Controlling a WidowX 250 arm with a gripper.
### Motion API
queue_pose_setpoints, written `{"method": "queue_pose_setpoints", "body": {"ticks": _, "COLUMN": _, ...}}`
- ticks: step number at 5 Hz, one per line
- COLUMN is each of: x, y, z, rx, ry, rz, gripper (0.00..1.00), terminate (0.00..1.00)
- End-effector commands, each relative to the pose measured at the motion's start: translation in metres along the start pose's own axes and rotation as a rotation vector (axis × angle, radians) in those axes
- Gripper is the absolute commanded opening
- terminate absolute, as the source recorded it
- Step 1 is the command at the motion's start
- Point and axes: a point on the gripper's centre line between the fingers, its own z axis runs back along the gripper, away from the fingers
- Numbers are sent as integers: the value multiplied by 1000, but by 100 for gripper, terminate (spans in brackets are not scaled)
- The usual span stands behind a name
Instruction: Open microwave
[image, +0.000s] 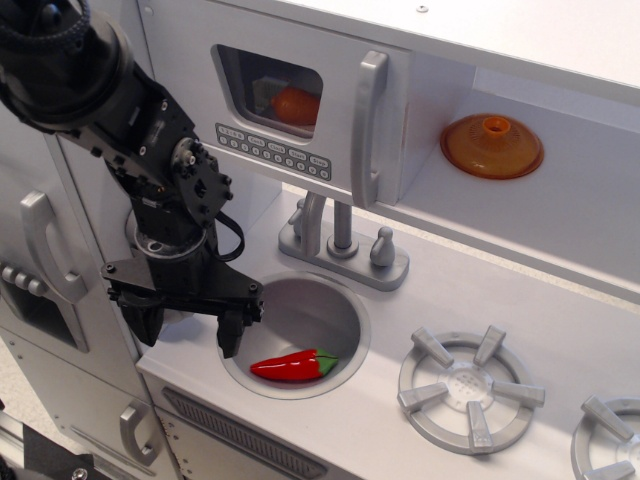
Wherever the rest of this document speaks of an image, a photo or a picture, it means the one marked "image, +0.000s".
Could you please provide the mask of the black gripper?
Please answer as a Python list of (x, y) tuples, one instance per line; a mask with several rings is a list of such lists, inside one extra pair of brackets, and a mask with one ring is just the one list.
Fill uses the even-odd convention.
[(105, 264), (101, 274), (130, 330), (149, 347), (157, 342), (166, 309), (217, 316), (217, 342), (224, 359), (238, 354), (244, 322), (262, 320), (262, 285), (205, 246), (179, 258), (139, 251), (130, 259)]

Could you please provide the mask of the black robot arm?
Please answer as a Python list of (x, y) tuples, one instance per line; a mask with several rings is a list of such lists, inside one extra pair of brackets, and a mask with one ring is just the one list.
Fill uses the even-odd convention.
[(145, 345), (168, 310), (210, 314), (235, 356), (263, 315), (262, 285), (234, 270), (216, 228), (231, 180), (177, 101), (136, 63), (124, 32), (85, 1), (1, 5), (1, 100), (24, 124), (102, 159), (137, 223), (134, 257), (104, 265), (109, 297)]

